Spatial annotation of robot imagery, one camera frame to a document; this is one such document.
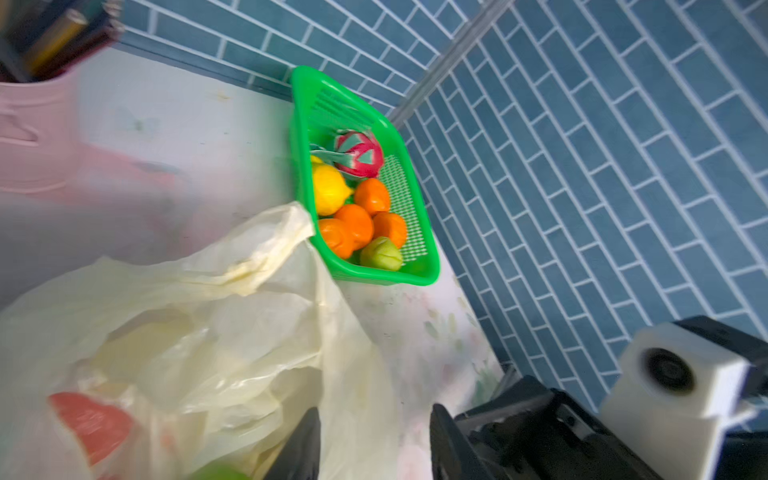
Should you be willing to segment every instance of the plastic bag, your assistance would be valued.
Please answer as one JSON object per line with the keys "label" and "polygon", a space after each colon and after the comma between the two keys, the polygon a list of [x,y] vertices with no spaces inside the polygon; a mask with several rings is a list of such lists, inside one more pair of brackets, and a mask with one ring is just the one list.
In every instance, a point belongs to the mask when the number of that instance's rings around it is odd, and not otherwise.
{"label": "plastic bag", "polygon": [[109,259],[0,315],[0,477],[182,478],[224,461],[266,472],[318,406],[320,478],[394,478],[386,366],[297,203],[194,255]]}

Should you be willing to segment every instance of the pen holder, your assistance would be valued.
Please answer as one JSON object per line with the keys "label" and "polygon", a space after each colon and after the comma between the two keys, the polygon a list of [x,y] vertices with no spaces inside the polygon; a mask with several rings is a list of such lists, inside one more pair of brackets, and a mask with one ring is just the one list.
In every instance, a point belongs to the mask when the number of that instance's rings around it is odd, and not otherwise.
{"label": "pen holder", "polygon": [[66,184],[80,165],[77,75],[0,82],[0,191],[34,193]]}

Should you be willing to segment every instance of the basket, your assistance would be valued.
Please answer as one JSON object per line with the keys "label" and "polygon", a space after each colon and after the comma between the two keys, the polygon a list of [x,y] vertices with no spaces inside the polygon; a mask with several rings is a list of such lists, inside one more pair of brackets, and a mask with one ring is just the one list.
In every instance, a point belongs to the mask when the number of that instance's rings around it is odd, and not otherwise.
{"label": "basket", "polygon": [[316,234],[311,241],[337,280],[392,285],[430,285],[440,274],[440,259],[432,236],[419,182],[400,134],[384,115],[339,82],[310,67],[297,67],[291,76],[293,119],[290,143],[298,181],[296,198],[310,212],[317,231],[317,212],[312,184],[310,143],[330,144],[338,130],[372,131],[382,146],[385,163],[379,172],[392,199],[391,212],[408,227],[402,246],[403,265],[397,272],[360,266],[356,252],[349,260],[339,258]]}

